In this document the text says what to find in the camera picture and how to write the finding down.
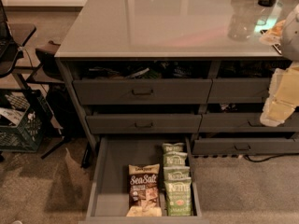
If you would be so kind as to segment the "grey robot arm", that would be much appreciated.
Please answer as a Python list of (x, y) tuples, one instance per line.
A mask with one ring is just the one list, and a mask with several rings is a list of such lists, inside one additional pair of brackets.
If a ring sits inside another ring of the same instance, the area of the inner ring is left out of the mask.
[(261, 124), (277, 127), (299, 106), (299, 5), (286, 20), (267, 30), (260, 42), (280, 45), (281, 55), (292, 61), (288, 68), (275, 70), (270, 81), (269, 97), (260, 116)]

